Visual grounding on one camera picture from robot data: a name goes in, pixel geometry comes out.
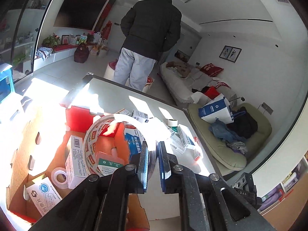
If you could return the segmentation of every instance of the gray pants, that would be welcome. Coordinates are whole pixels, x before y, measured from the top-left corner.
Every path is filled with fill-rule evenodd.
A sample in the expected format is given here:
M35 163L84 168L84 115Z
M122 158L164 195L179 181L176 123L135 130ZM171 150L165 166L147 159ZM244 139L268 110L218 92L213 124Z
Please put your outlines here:
M156 60L122 48L113 81L125 85L129 78L130 88L142 91Z

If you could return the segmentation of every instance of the bag handle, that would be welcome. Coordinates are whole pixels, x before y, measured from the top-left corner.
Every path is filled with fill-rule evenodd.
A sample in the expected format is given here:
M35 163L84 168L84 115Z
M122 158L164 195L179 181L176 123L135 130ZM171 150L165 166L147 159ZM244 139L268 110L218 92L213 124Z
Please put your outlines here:
M244 114L246 114L246 111L241 111L241 112L231 115L231 118L235 119L236 117L244 115Z

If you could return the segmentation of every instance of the blue logo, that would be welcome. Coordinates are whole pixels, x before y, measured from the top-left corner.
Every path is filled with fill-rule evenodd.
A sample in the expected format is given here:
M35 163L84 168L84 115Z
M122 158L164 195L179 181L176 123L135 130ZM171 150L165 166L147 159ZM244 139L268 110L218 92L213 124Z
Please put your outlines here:
M49 187L46 183L42 183L39 188L43 193L47 193L49 191Z

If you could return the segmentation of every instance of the metal screw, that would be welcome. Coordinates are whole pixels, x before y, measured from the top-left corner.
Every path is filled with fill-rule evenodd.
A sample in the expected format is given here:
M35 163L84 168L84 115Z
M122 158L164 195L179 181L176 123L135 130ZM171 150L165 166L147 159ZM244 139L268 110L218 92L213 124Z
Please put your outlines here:
M136 166L134 165L134 164L127 164L126 166L125 166L125 169L127 170L127 171L132 171L132 170L134 170L136 168Z
M174 165L173 168L174 168L175 171L182 171L182 170L183 170L183 166L182 166L182 165L179 165L179 164Z
M97 181L99 178L98 175L90 175L88 180L91 181L91 182L94 182L94 181Z
M220 177L219 177L218 174L211 174L210 178L211 178L211 180L218 181Z

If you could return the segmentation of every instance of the man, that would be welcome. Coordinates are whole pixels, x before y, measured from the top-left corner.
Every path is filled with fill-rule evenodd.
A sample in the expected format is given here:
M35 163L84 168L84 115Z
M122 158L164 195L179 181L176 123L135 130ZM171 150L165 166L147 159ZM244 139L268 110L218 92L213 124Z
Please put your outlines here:
M137 2L121 20L126 36L113 80L142 91L159 52L171 49L180 38L181 12L172 0Z

